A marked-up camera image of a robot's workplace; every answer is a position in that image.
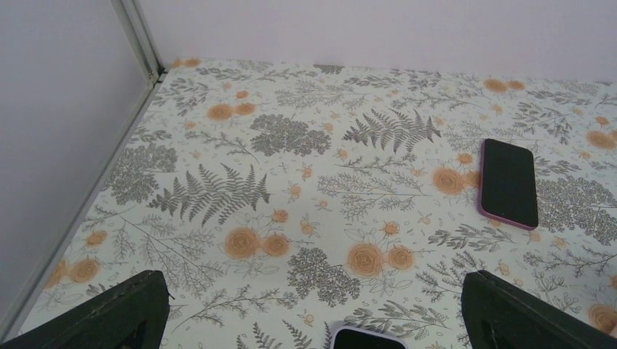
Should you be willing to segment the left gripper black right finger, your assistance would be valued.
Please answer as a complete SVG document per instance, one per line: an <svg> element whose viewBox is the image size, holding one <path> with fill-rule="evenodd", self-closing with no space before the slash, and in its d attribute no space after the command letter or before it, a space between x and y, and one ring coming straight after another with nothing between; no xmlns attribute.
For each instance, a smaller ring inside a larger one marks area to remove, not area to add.
<svg viewBox="0 0 617 349"><path fill-rule="evenodd" d="M471 348L615 348L616 338L486 270L467 273L461 314Z"/></svg>

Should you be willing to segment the black phone pink edge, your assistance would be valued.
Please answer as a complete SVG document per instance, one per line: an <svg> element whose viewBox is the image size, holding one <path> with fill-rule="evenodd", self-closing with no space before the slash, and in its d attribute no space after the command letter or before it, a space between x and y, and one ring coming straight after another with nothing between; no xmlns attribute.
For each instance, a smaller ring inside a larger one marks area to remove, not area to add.
<svg viewBox="0 0 617 349"><path fill-rule="evenodd" d="M539 226L533 153L495 139L482 143L478 210L525 230Z"/></svg>

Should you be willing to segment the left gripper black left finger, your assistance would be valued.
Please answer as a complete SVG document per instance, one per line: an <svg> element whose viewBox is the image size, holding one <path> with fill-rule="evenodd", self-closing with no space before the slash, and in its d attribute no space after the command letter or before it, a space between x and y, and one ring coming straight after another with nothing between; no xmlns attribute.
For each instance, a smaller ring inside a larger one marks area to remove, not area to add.
<svg viewBox="0 0 617 349"><path fill-rule="evenodd" d="M145 270L1 347L158 348L169 295L163 273Z"/></svg>

